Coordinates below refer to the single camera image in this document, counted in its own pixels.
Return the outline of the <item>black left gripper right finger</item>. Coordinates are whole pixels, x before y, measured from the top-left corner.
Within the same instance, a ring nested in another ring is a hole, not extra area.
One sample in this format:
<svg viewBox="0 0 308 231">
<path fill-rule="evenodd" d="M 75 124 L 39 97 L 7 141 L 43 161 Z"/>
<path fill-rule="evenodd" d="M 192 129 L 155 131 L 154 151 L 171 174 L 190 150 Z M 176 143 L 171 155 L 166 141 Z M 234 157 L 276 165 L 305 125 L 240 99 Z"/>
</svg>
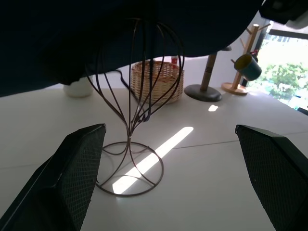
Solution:
<svg viewBox="0 0 308 231">
<path fill-rule="evenodd" d="M 308 159 L 285 136 L 237 125 L 247 172 L 274 229 L 308 229 Z"/>
</svg>

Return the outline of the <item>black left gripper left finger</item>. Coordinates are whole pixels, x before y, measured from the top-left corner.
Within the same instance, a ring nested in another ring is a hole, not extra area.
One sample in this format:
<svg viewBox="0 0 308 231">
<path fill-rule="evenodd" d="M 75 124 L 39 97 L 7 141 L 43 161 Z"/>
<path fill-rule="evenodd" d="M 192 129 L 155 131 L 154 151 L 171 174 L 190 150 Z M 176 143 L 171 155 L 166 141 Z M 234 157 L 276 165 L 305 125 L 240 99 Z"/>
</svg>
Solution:
<svg viewBox="0 0 308 231">
<path fill-rule="evenodd" d="M 79 231 L 97 181 L 105 124 L 65 137 L 0 219 L 2 231 Z"/>
</svg>

